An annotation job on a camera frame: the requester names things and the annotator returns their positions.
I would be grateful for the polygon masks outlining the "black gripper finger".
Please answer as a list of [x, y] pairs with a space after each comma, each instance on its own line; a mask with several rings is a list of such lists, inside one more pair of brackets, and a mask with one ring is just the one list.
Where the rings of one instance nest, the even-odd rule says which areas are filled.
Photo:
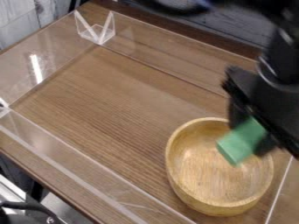
[[265, 133], [256, 143], [253, 154], [258, 157], [262, 157], [274, 147], [276, 139], [269, 133]]
[[228, 126], [234, 129], [248, 119], [248, 105], [244, 101], [230, 97], [228, 99]]

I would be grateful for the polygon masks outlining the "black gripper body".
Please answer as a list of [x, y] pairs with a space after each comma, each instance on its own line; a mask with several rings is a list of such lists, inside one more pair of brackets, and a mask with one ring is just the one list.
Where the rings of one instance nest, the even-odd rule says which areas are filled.
[[248, 117], [253, 117], [282, 148], [299, 158], [299, 93], [272, 87], [254, 73], [236, 66], [225, 70], [221, 83], [228, 98], [245, 102]]

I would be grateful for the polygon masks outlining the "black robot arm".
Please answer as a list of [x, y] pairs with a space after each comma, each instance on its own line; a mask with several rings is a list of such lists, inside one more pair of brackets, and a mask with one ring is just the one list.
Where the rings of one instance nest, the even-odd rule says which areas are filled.
[[230, 66], [221, 84], [228, 93], [229, 125], [253, 117], [266, 134], [254, 148], [261, 156], [274, 147], [299, 159], [299, 0], [226, 0], [260, 13], [274, 25], [256, 71]]

